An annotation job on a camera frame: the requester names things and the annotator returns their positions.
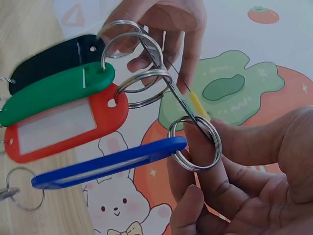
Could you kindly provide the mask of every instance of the wooden table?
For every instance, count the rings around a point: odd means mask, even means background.
[[[0,76],[9,77],[25,58],[61,41],[62,33],[52,1],[0,0]],[[6,82],[0,84],[0,97],[8,97]],[[4,129],[0,130],[3,138]],[[74,150],[26,165],[35,173],[74,163]],[[7,173],[18,166],[0,155],[0,188],[5,187]],[[15,177],[21,185],[23,201],[36,205],[40,192],[30,188],[30,177]],[[81,186],[45,192],[43,206],[35,212],[17,208],[10,199],[0,203],[1,235],[92,235],[94,230]]]

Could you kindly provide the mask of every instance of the cartoon bunny print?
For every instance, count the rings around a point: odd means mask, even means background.
[[[120,133],[99,141],[99,149],[117,152],[127,148]],[[136,189],[134,170],[126,170],[87,183],[84,194],[96,232],[105,235],[162,235],[172,209],[167,204],[150,208]]]

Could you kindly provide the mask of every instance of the plastic key tag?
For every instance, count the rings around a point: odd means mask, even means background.
[[[20,63],[11,75],[11,95],[53,74],[100,61],[104,42],[95,35],[82,35],[56,44]]]
[[[167,158],[186,145],[184,137],[166,138],[35,176],[31,183],[40,189],[67,188]]]
[[[121,93],[112,99],[117,85],[46,110],[5,130],[7,155],[17,163],[35,161],[116,131],[128,115],[128,100]]]
[[[0,112],[0,125],[10,126],[32,115],[75,101],[107,88],[115,70],[100,62],[75,67],[35,82],[10,97]]]

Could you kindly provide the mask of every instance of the finger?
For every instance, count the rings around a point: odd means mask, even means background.
[[[163,30],[149,28],[149,35],[159,44],[159,46],[163,47]],[[146,50],[143,50],[142,53],[137,57],[132,59],[127,64],[127,68],[131,72],[136,72],[138,70],[142,70],[147,68],[152,63],[149,55],[147,54]],[[142,80],[144,85],[148,84],[150,81],[154,80],[155,77],[150,77],[147,79]]]
[[[205,27],[197,31],[187,32],[184,38],[184,49],[182,55],[182,62],[177,81],[177,87],[182,94],[187,92],[186,83],[190,87],[193,75],[195,73],[202,46],[202,38]]]
[[[196,235],[196,221],[200,216],[203,204],[201,189],[195,185],[189,186],[173,211],[170,220],[172,235]]]
[[[123,0],[109,15],[107,20],[104,23],[104,26],[110,22],[116,20],[130,20],[134,22],[138,22],[142,16],[147,12],[149,8],[151,8],[157,0]],[[120,25],[114,26],[105,32],[103,32],[103,27],[98,33],[98,36],[104,40],[107,44],[109,40],[115,38],[116,36],[125,33],[125,32],[133,32],[134,28],[129,25]],[[114,47],[114,50],[118,49],[120,51],[124,51],[126,47],[131,47],[137,44],[137,38],[130,37],[126,40],[126,38],[119,40]]]
[[[221,137],[227,158],[241,165],[268,165],[278,162],[286,130],[307,109],[293,110],[263,126],[233,126],[216,119],[211,123]]]
[[[211,164],[214,150],[207,138],[191,124],[186,124],[184,131],[192,162],[200,166]],[[244,191],[229,183],[222,161],[210,170],[197,174],[205,202],[229,220],[232,220],[249,200],[249,196]]]
[[[246,168],[243,165],[232,162],[226,157],[222,157],[222,161],[229,182],[242,189],[250,197],[259,196],[269,180],[273,176],[276,176],[276,174]]]
[[[187,159],[190,159],[189,153],[186,150],[183,150],[182,152]],[[176,202],[179,202],[187,188],[190,185],[196,184],[195,174],[192,171],[181,167],[174,157],[167,158],[167,168],[172,194]]]
[[[185,158],[190,160],[187,151],[183,150],[182,153]],[[175,200],[179,202],[183,198],[188,187],[196,184],[195,175],[193,172],[181,167],[172,157],[167,159],[167,168],[172,194]],[[209,231],[210,234],[222,235],[228,222],[210,213],[206,205],[203,205],[203,209],[196,225],[199,234],[208,234]]]
[[[167,70],[170,69],[171,64],[173,64],[179,56],[180,48],[182,45],[182,31],[168,31],[165,35],[164,40],[164,64]]]

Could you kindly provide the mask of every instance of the black key tag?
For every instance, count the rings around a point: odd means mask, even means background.
[[[20,63],[11,75],[10,94],[55,73],[101,60],[105,47],[96,35],[82,35],[52,46]]]

